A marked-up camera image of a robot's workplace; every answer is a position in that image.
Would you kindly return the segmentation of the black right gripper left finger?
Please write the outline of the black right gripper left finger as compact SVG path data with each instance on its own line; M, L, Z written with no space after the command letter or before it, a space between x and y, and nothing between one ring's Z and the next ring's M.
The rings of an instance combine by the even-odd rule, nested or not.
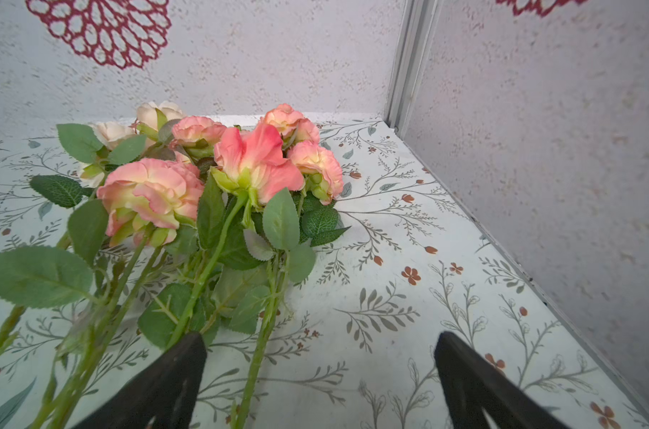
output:
M201 334L186 334L76 427L190 427L206 356Z

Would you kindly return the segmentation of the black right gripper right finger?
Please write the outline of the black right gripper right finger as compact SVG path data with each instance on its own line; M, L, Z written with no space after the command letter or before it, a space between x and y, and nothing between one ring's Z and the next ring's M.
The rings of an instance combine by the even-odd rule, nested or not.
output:
M449 417L455 428L549 428L566 426L526 396L452 332L434 350Z

